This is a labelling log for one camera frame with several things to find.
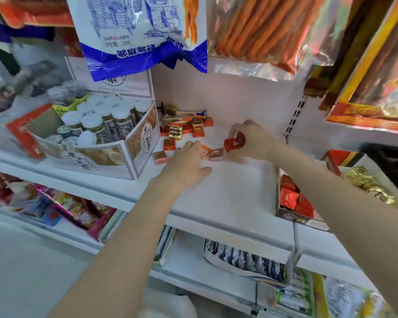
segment person's left arm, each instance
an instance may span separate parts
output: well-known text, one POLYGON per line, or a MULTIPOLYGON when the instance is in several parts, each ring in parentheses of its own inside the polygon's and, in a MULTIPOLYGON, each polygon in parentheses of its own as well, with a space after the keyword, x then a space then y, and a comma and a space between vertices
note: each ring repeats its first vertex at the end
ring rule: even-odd
POLYGON ((159 236, 180 193, 211 172, 200 142, 178 148, 112 238, 48 318, 134 318, 141 308, 159 236))

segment barcode label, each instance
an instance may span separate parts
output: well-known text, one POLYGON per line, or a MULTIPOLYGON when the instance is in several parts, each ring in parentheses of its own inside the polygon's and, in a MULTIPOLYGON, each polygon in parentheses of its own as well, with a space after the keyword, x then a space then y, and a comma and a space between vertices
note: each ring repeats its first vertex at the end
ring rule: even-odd
POLYGON ((313 228, 328 231, 329 227, 327 224, 324 222, 316 221, 316 220, 308 220, 307 223, 305 223, 308 226, 312 226, 313 228))

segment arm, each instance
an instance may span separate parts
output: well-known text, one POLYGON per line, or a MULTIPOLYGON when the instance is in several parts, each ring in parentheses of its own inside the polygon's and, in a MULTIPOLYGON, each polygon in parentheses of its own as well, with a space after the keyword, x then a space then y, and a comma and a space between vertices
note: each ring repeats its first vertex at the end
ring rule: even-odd
POLYGON ((398 315, 398 210, 323 169, 250 120, 234 125, 230 137, 236 131, 244 133, 246 144, 229 157, 269 160, 288 173, 398 315))
POLYGON ((200 142, 178 148, 48 318, 134 318, 142 304, 159 234, 183 189, 207 176, 200 142))

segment person's right hand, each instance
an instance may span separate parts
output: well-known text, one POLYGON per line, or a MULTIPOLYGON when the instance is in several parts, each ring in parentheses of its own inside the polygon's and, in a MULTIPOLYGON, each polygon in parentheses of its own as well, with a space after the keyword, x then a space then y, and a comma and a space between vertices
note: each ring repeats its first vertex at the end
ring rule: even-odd
POLYGON ((271 151, 276 148, 275 146, 283 144, 264 127, 250 119, 243 124, 234 124, 228 134, 229 138, 233 138, 238 131, 245 135, 246 143, 242 148, 227 153, 227 158, 233 161, 238 161, 241 157, 270 160, 271 151))

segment box lid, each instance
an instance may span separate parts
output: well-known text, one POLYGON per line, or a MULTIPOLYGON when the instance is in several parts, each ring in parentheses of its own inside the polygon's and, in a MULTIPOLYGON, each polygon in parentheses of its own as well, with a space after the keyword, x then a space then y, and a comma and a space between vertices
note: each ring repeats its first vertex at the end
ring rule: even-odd
POLYGON ((97 94, 155 99, 150 70, 102 81, 94 81, 84 58, 65 57, 74 80, 81 82, 88 91, 97 94))

